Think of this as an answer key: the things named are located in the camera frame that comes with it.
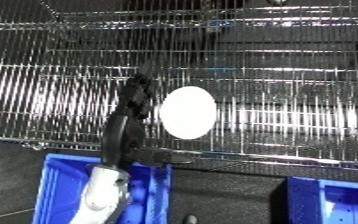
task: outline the blue bin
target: blue bin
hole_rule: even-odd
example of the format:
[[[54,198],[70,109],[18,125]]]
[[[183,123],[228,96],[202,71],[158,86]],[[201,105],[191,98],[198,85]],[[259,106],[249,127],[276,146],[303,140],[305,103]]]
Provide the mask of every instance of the blue bin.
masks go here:
[[[82,190],[89,180],[90,165],[99,162],[93,157],[49,154],[43,168],[33,223],[69,223],[78,210]],[[171,167],[134,165],[129,173],[133,202],[118,223],[166,224]]]
[[[358,224],[358,183],[288,178],[291,224]]]

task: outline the white ball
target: white ball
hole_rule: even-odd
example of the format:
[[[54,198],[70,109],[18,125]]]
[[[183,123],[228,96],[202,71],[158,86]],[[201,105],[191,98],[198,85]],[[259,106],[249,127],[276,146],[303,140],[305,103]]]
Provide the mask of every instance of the white ball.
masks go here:
[[[208,133],[216,121],[214,98],[204,89],[187,86],[176,89],[164,100],[160,118],[171,135],[195,139]]]

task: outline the metal grid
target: metal grid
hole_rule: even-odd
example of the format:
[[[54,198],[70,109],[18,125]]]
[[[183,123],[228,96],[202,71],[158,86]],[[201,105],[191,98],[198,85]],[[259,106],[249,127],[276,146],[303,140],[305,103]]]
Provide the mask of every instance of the metal grid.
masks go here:
[[[0,0],[0,140],[98,150],[148,60],[161,63],[147,146],[210,164],[358,169],[358,0]],[[214,96],[218,119],[185,141],[158,108],[189,85]]]

